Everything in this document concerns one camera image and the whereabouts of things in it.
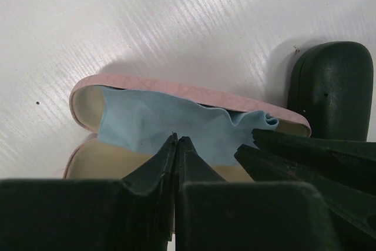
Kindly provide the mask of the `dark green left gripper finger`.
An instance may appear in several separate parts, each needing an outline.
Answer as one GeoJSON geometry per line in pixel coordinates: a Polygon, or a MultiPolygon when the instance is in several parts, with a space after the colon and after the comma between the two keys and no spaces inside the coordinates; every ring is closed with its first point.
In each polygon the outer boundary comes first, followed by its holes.
{"type": "Polygon", "coordinates": [[[255,145],[306,166],[325,178],[375,195],[375,143],[305,138],[270,130],[253,131],[255,145]]]}
{"type": "Polygon", "coordinates": [[[375,250],[375,195],[265,150],[242,145],[234,157],[256,182],[301,190],[307,207],[303,218],[317,249],[375,250]]]}

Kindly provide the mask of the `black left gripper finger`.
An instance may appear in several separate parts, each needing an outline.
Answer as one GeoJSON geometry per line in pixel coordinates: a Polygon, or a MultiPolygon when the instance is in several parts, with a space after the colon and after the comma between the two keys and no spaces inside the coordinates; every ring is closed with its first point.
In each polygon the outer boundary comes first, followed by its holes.
{"type": "Polygon", "coordinates": [[[227,182],[188,137],[179,140],[176,160],[177,250],[321,250],[296,185],[227,182]]]}
{"type": "Polygon", "coordinates": [[[177,135],[121,179],[1,182],[2,250],[166,250],[177,135]]]}

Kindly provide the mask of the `pink glasses case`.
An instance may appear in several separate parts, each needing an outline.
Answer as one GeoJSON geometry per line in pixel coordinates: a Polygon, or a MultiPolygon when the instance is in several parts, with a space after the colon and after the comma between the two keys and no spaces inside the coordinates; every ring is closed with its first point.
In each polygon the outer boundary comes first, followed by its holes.
{"type": "Polygon", "coordinates": [[[81,79],[69,97],[72,117],[91,132],[71,155],[66,179],[120,179],[147,162],[173,133],[229,182],[251,182],[234,158],[253,146],[254,129],[308,137],[302,115],[276,105],[182,83],[100,74],[81,79]]]}

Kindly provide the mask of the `black glasses case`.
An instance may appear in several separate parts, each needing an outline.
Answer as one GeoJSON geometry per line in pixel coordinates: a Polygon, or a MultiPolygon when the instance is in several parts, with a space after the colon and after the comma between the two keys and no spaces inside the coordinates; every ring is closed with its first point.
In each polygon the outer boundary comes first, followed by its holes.
{"type": "Polygon", "coordinates": [[[313,138],[365,142],[373,80],[372,57],[364,45],[322,43],[306,50],[295,63],[287,107],[308,120],[313,138]]]}

